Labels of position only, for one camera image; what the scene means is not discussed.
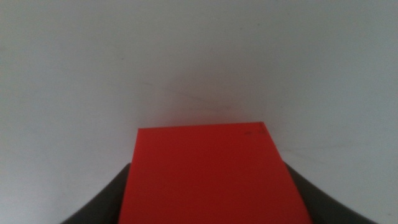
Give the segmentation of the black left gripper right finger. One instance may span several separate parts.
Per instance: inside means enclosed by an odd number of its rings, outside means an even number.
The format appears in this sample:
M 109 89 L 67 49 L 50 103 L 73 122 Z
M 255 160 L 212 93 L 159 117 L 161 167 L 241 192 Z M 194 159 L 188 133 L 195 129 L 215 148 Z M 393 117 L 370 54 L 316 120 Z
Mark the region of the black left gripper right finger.
M 376 224 L 324 193 L 285 163 L 303 201 L 317 224 Z

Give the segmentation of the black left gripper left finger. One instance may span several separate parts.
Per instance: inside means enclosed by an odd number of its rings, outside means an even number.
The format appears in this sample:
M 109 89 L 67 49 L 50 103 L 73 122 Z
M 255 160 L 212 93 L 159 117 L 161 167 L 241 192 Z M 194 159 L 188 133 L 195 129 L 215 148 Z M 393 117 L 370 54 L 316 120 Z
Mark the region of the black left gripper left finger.
M 103 190 L 62 224 L 117 224 L 130 165 L 125 165 Z

